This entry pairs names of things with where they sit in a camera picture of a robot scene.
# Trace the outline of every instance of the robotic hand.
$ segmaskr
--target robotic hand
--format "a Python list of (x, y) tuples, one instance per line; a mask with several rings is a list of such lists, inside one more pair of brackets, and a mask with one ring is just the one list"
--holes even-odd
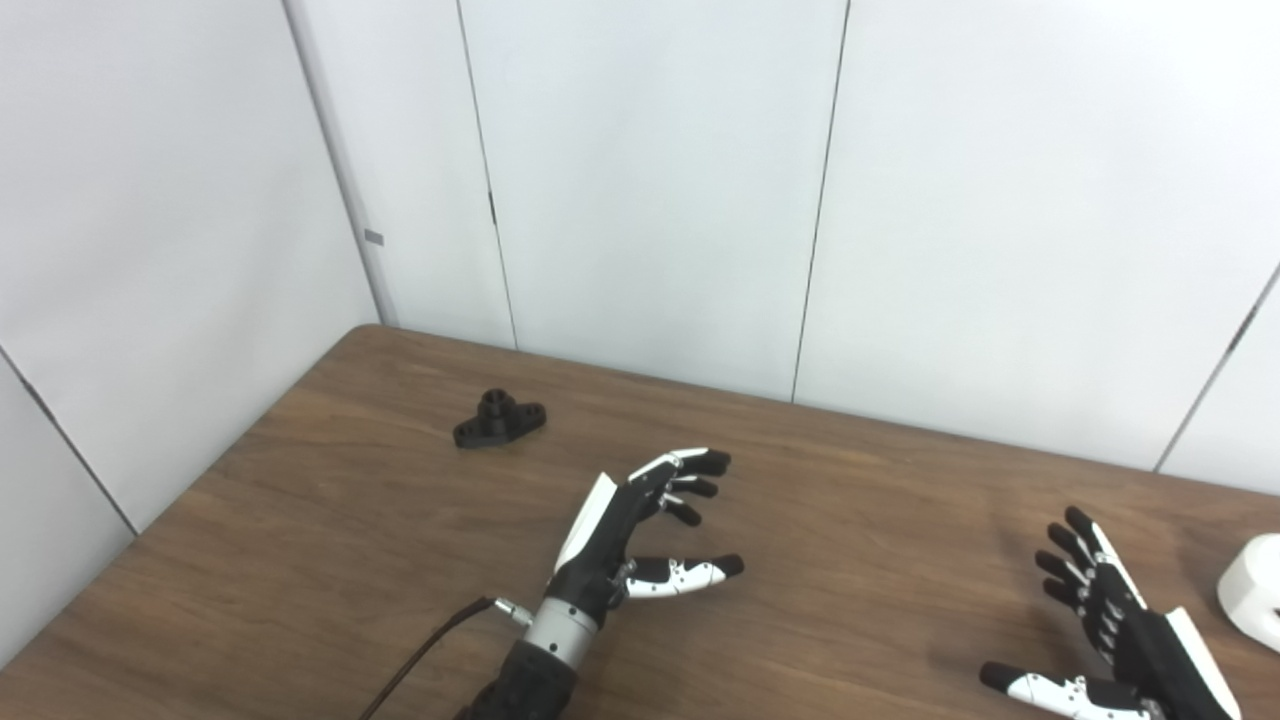
[(730, 456), (708, 448), (675, 450), (622, 486), (600, 473), (556, 560), (536, 614), (508, 601), (498, 607), (526, 626), (498, 679), (454, 720), (556, 720), (568, 705), (577, 669), (605, 615), (627, 597), (668, 597), (721, 583), (742, 571), (742, 559), (628, 557), (636, 524), (659, 511), (686, 525), (701, 516), (680, 493), (714, 497), (719, 488), (701, 475), (723, 475)]
[(1070, 530), (1053, 523), (1048, 537), (1070, 560), (1039, 551), (1036, 564), (1052, 575), (1044, 592), (1079, 615), (1115, 680), (987, 662), (983, 684), (1076, 720), (1240, 720), (1235, 697), (1187, 611), (1147, 610), (1102, 529), (1076, 507), (1066, 510), (1066, 521)]

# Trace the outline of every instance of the black cable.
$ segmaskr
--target black cable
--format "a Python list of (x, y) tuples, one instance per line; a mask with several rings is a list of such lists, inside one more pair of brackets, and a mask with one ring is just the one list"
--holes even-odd
[(369, 707), (366, 707), (365, 711), (360, 714), (360, 720), (369, 720), (370, 717), (374, 716), (374, 712), (378, 712), (378, 708), (381, 707), (383, 702), (385, 702), (388, 697), (390, 697), (392, 691), (396, 689), (396, 685), (398, 685), (399, 682), (404, 679), (404, 675), (408, 675), (408, 671), (412, 670), (415, 665), (417, 665), (419, 660), (422, 660), (422, 656), (426, 655), (426, 651), (431, 650), (433, 644), (440, 642), (440, 638), (443, 638), (445, 633), (448, 633), (453, 628), (457, 628), (468, 618), (479, 615), (485, 610), (493, 607), (493, 602), (494, 602), (493, 598), (481, 597), (475, 602), (472, 602), (471, 605), (454, 612), (453, 618), (445, 620), (443, 625), (440, 625), (434, 633), (431, 633), (431, 637), (426, 638), (426, 642), (422, 643), (422, 647), (417, 648), (417, 652), (411, 655), (410, 659), (404, 661), (404, 665), (401, 665), (399, 671), (396, 673), (396, 675), (390, 679), (390, 682), (387, 683), (387, 687), (383, 688), (383, 692), (378, 693), (378, 697), (375, 697), (374, 701), (369, 703)]

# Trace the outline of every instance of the wooden table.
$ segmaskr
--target wooden table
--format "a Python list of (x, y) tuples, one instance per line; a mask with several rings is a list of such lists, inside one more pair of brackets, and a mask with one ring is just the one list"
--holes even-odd
[[(548, 427), (456, 450), (489, 387)], [(654, 518), (632, 548), (746, 573), (613, 614), (568, 719), (1047, 719), (977, 673), (1105, 675), (1032, 562), (1069, 503), (1156, 609), (1188, 607), (1245, 719), (1280, 706), (1280, 655), (1212, 596), (1280, 498), (367, 327), (0, 674), (0, 717), (352, 720), (456, 609), (536, 605), (596, 473), (701, 445), (733, 454), (705, 523)], [(517, 634), (458, 628), (379, 720), (451, 719)]]

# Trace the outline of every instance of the white wall panel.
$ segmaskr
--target white wall panel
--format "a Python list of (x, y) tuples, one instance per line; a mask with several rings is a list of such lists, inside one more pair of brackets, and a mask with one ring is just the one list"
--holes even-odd
[(786, 397), (844, 0), (463, 0), (521, 350)]
[(1280, 259), (1270, 3), (854, 3), (799, 402), (1152, 468)]
[(1258, 309), (1162, 473), (1280, 495), (1280, 296)]
[(385, 319), (512, 346), (453, 0), (289, 0)]
[(276, 3), (0, 4), (0, 342), (137, 525), (375, 315)]
[(132, 538), (0, 357), (0, 667)]

